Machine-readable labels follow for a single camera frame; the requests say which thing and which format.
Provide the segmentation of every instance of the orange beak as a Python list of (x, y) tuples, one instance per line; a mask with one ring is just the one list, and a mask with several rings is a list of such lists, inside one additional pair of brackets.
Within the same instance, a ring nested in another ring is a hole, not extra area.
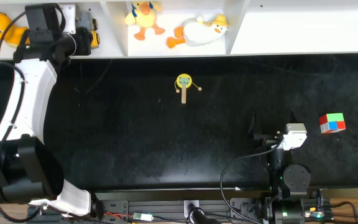
[(143, 13), (143, 15), (149, 15), (150, 13), (150, 6), (149, 6), (149, 2), (145, 2), (143, 4), (140, 5), (140, 11)]

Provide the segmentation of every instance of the stuffed duck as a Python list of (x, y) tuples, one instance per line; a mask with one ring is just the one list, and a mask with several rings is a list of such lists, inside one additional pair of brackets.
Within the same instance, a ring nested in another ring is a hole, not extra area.
[(167, 45), (172, 49), (176, 45), (184, 43), (191, 47), (209, 44), (221, 38), (228, 27), (229, 24), (224, 15), (219, 14), (211, 23), (205, 23), (203, 17), (199, 16), (196, 20), (189, 19), (183, 26), (175, 28), (176, 38), (169, 37)]
[(133, 1), (132, 11), (125, 18), (125, 23), (129, 26), (136, 23), (140, 27), (140, 32), (134, 37), (138, 40), (145, 39), (145, 32), (147, 28), (153, 28), (156, 35), (163, 34), (165, 29), (159, 27), (155, 22), (157, 17), (154, 9), (161, 11), (162, 7), (159, 2), (155, 1)]
[[(8, 25), (12, 22), (12, 20), (5, 14), (0, 12), (0, 39), (2, 37), (2, 34), (4, 33), (5, 29), (8, 27)], [(20, 43), (20, 39), (22, 38), (22, 35), (24, 31), (28, 29), (27, 27), (18, 27), (13, 25), (8, 32), (5, 35), (4, 41), (7, 45), (10, 47), (17, 47)]]

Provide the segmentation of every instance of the yellow hat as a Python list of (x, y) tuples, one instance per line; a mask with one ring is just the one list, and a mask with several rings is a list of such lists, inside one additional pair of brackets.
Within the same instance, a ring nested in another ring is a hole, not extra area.
[(212, 21), (213, 24), (216, 24), (218, 26), (229, 26), (229, 24), (226, 22), (226, 16), (219, 14), (216, 16), (216, 19)]

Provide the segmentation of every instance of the black table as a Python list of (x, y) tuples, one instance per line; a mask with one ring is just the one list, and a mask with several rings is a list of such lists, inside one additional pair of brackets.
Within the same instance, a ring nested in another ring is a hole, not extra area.
[[(223, 167), (255, 153), (251, 112), (267, 133), (294, 112), (308, 139), (293, 161), (311, 187), (358, 187), (358, 54), (73, 60), (58, 76), (44, 126), (65, 177), (87, 190), (217, 188)], [(203, 88), (180, 103), (174, 81), (188, 73)], [(0, 119), (12, 75), (0, 67)], [(347, 129), (321, 134), (319, 117), (343, 113)], [(264, 158), (243, 160), (227, 187), (267, 189)]]

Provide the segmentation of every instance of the colorful cube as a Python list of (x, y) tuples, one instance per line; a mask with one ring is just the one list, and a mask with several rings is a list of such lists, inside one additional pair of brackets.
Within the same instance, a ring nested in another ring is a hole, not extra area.
[(321, 133), (336, 133), (346, 129), (342, 113), (326, 114), (320, 117)]

